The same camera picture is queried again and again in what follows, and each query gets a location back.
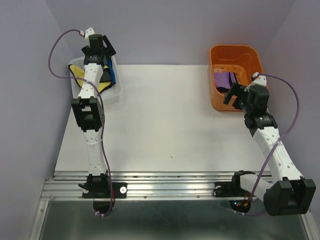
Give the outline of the black and purple towel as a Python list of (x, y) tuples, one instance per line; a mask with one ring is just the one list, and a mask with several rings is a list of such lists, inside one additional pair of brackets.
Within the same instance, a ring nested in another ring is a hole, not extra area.
[(220, 93), (229, 91), (233, 83), (238, 83), (235, 72), (214, 72), (214, 85)]

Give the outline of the yellow towel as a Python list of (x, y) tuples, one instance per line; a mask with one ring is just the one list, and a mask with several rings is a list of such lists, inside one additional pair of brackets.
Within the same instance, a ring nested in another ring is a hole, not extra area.
[[(74, 64), (69, 64), (68, 69), (73, 77), (79, 77), (83, 79), (85, 76), (85, 71)], [(108, 67), (105, 66), (103, 70), (103, 74), (100, 78), (99, 86), (98, 86), (99, 92), (102, 93), (112, 88), (113, 86), (110, 86), (110, 83), (111, 83), (110, 72), (108, 70)]]

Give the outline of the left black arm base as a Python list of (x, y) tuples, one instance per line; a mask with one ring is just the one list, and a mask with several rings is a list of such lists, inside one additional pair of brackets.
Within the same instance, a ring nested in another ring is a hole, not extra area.
[[(112, 182), (112, 198), (125, 199), (127, 197), (127, 183), (126, 182)], [(96, 186), (91, 190), (82, 188), (83, 199), (110, 199), (111, 189), (109, 184), (106, 186)]]

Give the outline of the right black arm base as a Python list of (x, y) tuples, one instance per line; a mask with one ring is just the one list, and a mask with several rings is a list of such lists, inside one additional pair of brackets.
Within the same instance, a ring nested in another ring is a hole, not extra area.
[(216, 181), (212, 194), (217, 198), (235, 198), (242, 196), (231, 181)]

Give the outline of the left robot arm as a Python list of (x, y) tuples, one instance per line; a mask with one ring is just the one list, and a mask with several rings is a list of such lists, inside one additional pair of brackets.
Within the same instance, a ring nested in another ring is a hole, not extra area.
[(86, 34), (88, 41), (84, 53), (84, 78), (78, 96), (71, 107), (78, 127), (82, 130), (88, 153), (88, 176), (79, 185), (82, 197), (108, 198), (112, 193), (106, 154), (103, 147), (105, 113), (99, 84), (107, 66), (107, 59), (115, 54), (105, 35)]

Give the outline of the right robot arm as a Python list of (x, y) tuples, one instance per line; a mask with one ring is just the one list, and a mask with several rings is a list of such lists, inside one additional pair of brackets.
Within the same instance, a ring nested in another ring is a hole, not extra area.
[(235, 97), (233, 107), (244, 113), (244, 124), (257, 142), (269, 167), (272, 183), (262, 180), (259, 174), (240, 170), (234, 173), (230, 190), (235, 195), (249, 192), (264, 204), (270, 216), (306, 214), (316, 191), (312, 179), (306, 179), (291, 160), (274, 117), (268, 112), (269, 91), (266, 86), (244, 86), (233, 83), (225, 94), (224, 104)]

